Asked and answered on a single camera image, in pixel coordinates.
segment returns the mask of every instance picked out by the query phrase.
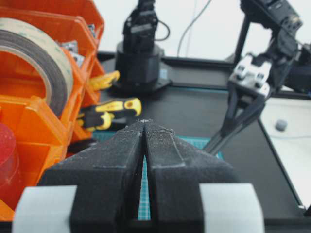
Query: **tape roll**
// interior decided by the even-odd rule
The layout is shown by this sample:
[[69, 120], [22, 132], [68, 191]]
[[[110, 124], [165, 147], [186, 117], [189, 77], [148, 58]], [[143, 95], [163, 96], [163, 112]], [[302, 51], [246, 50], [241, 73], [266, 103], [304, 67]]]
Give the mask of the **tape roll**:
[[71, 65], [58, 44], [35, 26], [12, 18], [0, 18], [0, 51], [24, 59], [39, 73], [46, 102], [59, 117], [72, 91]]

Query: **white wall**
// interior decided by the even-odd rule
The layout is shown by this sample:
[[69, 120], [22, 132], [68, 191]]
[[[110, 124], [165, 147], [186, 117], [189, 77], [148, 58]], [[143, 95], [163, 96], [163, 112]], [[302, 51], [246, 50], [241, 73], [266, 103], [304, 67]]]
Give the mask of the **white wall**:
[[[166, 55], [176, 56], [179, 39], [191, 20], [201, 11], [208, 0], [156, 0], [155, 10], [159, 19], [171, 28], [168, 40], [158, 42]], [[288, 0], [304, 21], [297, 38], [304, 43], [311, 42], [311, 1]], [[115, 51], [122, 40], [123, 23], [137, 5], [138, 0], [95, 0], [106, 22], [100, 50]], [[210, 7], [194, 24], [185, 37], [181, 56], [225, 59], [234, 52], [242, 21], [240, 0], [212, 0]], [[157, 38], [165, 36], [166, 29], [159, 25]], [[243, 53], [263, 52], [268, 45], [271, 32], [253, 24]]]

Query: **orange plastic organizer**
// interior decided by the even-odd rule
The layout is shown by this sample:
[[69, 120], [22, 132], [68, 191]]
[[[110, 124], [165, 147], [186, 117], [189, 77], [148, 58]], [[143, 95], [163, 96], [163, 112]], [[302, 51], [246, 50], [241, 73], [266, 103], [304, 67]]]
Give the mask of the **orange plastic organizer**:
[[95, 44], [97, 46], [104, 32], [104, 20], [93, 0], [0, 0], [0, 6], [67, 16], [81, 16], [87, 24], [95, 25]]
[[[11, 6], [3, 4], [4, 2], [6, 1], [0, 0], [0, 5]], [[76, 2], [94, 4], [93, 1]], [[27, 62], [14, 55], [5, 52], [0, 54], [2, 64], [5, 64], [0, 70], [0, 123], [6, 125], [16, 138], [23, 188], [36, 185], [46, 168], [65, 159], [67, 146], [71, 141], [91, 137], [91, 133], [84, 131], [75, 121], [82, 103], [83, 106], [98, 103], [100, 92], [89, 88], [88, 81], [92, 76], [103, 75], [104, 70], [96, 59], [98, 45], [90, 34], [86, 21], [79, 16], [68, 16], [70, 14], [0, 7], [0, 17], [15, 18], [33, 24], [59, 42], [77, 40], [79, 53], [85, 57], [82, 66], [78, 67], [69, 52], [63, 49], [71, 64], [74, 82], [67, 105], [58, 119], [43, 99], [45, 88], [38, 73]], [[13, 219], [14, 210], [10, 206], [14, 206], [14, 203], [8, 205], [0, 200], [0, 221]]]
[[19, 170], [19, 156], [13, 132], [0, 124], [0, 199], [15, 208], [23, 190]]

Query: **screwdriver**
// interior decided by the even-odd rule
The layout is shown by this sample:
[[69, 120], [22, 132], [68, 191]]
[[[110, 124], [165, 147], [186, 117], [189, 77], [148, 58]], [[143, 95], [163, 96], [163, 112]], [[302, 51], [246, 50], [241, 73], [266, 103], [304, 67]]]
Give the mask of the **screwdriver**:
[[89, 85], [94, 91], [105, 90], [112, 86], [120, 77], [120, 73], [116, 70], [114, 72], [93, 77], [89, 80]]
[[141, 102], [138, 98], [112, 99], [82, 108], [78, 123], [89, 131], [106, 130], [113, 119], [137, 117], [140, 113]]
[[95, 130], [107, 130], [111, 126], [111, 117], [108, 112], [80, 112], [77, 117], [77, 123], [90, 132]]

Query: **cutting mat grid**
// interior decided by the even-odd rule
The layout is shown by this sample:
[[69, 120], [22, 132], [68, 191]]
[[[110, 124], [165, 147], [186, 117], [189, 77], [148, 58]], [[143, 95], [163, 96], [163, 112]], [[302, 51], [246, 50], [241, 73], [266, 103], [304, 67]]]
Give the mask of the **cutting mat grid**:
[[[104, 141], [113, 136], [114, 132], [95, 132], [93, 137], [99, 141]], [[179, 138], [193, 144], [197, 148], [202, 149], [209, 138], [201, 137], [186, 137], [178, 136]], [[217, 155], [218, 158], [223, 159], [221, 153]], [[138, 210], [138, 220], [150, 220], [150, 205], [149, 205], [149, 192], [148, 192], [148, 177], [147, 177], [147, 162], [144, 157], [143, 169], [142, 169], [142, 179], [141, 179], [141, 190], [140, 190], [140, 201]]]

